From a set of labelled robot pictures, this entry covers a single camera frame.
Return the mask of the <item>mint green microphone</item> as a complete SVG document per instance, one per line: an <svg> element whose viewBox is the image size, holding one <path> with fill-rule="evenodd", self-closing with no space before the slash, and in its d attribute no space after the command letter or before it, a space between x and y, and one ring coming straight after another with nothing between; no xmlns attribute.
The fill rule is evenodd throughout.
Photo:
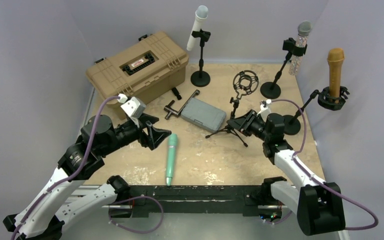
<svg viewBox="0 0 384 240"><path fill-rule="evenodd" d="M166 161L166 171L165 171L167 186L171 186L172 179L174 176L175 161L176 161L176 155L177 155L176 153L177 145L178 145L178 136L175 133L172 133L168 137L168 144L167 144L167 161Z"/></svg>

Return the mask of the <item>glitter silver microphone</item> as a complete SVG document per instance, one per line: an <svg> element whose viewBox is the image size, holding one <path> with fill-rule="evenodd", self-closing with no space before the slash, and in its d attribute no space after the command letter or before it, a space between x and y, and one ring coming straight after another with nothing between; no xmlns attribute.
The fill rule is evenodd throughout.
<svg viewBox="0 0 384 240"><path fill-rule="evenodd" d="M312 29L313 25L308 20L301 22L297 27L298 35L292 51L291 63L288 72L291 76L296 76L299 72L302 58L307 50L308 37Z"/></svg>

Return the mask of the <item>gold microphone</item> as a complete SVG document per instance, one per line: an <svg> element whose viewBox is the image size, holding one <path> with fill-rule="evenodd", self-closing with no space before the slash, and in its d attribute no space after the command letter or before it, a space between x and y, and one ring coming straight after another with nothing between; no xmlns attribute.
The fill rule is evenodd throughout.
<svg viewBox="0 0 384 240"><path fill-rule="evenodd" d="M342 48L332 48L327 55L329 66L329 95L333 98L340 97L342 65L345 60Z"/></svg>

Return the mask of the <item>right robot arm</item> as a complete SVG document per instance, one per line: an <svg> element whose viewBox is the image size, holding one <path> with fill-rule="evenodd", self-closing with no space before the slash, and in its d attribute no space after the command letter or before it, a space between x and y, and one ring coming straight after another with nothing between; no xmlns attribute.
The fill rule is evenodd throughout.
<svg viewBox="0 0 384 240"><path fill-rule="evenodd" d="M291 180L275 181L261 189L260 196L268 204L279 200L297 218L301 231L318 235L345 229L346 221L342 199L328 191L341 189L334 182L325 183L298 158L292 146L284 139L285 120L278 113L270 113L266 120L250 110L246 115L229 119L227 124L245 136L254 135L263 141L263 154Z"/></svg>

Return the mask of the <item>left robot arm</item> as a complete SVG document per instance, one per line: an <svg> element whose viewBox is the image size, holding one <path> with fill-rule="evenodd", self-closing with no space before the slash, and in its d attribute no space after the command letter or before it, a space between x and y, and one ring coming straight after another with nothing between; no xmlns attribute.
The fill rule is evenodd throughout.
<svg viewBox="0 0 384 240"><path fill-rule="evenodd" d="M109 177L106 183L78 200L68 202L68 198L104 165L109 154L135 141L150 150L156 149L171 135L170 130L154 127L158 120L143 113L138 124L129 120L114 126L107 115L92 117L62 155L41 192L20 213L4 218L11 238L58 240L95 209L109 204L137 204L140 197L131 194L130 185L119 175Z"/></svg>

